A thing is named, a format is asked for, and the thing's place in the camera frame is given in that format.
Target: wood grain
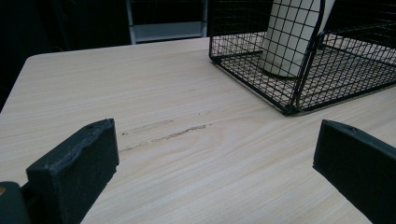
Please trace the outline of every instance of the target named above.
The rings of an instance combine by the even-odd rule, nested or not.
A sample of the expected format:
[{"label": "wood grain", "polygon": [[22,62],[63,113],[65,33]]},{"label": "wood grain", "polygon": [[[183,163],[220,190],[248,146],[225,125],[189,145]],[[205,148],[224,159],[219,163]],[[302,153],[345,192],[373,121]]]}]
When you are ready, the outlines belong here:
[{"label": "wood grain", "polygon": [[120,166],[83,223],[369,223],[312,168],[322,119],[396,146],[396,89],[287,118],[208,39],[34,56],[0,115],[0,180],[114,118]]}]

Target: wire basket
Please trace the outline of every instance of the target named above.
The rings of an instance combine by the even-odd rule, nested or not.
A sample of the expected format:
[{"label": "wire basket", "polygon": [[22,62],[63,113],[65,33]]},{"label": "wire basket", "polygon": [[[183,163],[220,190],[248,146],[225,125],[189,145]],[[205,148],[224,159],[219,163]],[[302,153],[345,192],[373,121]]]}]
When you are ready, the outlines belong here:
[{"label": "wire basket", "polygon": [[396,6],[338,0],[330,13],[326,4],[214,1],[209,57],[285,115],[396,84]]}]

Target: light wood tabletop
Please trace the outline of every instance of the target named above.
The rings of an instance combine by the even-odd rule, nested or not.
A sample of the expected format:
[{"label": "light wood tabletop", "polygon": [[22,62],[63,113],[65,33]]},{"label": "light wood tabletop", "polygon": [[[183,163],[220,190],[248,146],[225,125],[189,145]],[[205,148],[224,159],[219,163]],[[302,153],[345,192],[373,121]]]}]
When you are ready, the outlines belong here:
[{"label": "light wood tabletop", "polygon": [[120,165],[83,223],[369,223],[312,168],[320,123],[396,146],[396,88],[285,117],[218,69],[209,39],[29,58],[0,115],[0,181],[113,118]]}]

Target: black object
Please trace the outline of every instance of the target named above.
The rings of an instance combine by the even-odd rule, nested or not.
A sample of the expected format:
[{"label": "black object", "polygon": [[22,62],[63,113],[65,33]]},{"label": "black object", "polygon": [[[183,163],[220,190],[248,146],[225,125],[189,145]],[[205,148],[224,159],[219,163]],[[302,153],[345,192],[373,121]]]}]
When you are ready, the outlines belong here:
[{"label": "black object", "polygon": [[[294,34],[292,28],[291,31],[275,29],[278,34],[290,35],[288,43],[291,39],[309,41],[306,49],[299,44],[288,47],[281,38],[276,42],[266,36],[273,2],[213,1],[209,13],[209,57],[280,112],[303,114],[396,84],[396,5],[393,2],[335,1],[321,33],[318,30],[325,0],[320,0],[319,9],[291,7],[300,10],[300,15],[318,14],[315,25],[301,24],[293,17],[288,20],[293,22],[293,27],[312,28],[310,39]],[[295,4],[294,1],[280,2],[276,5]],[[285,22],[276,16],[274,20],[276,24]],[[272,59],[262,58],[264,43],[269,41],[285,51],[285,55],[279,56],[283,63],[294,63],[286,52],[304,55],[301,64],[296,65],[297,75]],[[263,71],[262,60],[288,75],[274,76]]]},{"label": "black object", "polygon": [[396,223],[396,148],[323,120],[314,168],[374,223]]},{"label": "black object", "polygon": [[0,183],[0,223],[81,222],[119,161],[113,119],[83,127],[26,169],[29,182],[21,190]]}]

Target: white cylindrical object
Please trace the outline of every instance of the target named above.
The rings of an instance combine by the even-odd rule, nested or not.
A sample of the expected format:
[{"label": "white cylindrical object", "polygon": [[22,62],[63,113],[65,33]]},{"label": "white cylindrical object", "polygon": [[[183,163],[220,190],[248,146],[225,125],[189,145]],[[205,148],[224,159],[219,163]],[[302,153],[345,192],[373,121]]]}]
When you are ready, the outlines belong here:
[{"label": "white cylindrical object", "polygon": [[[323,31],[335,0],[326,0]],[[320,0],[275,0],[265,36],[260,67],[280,77],[296,78],[318,21]]]}]

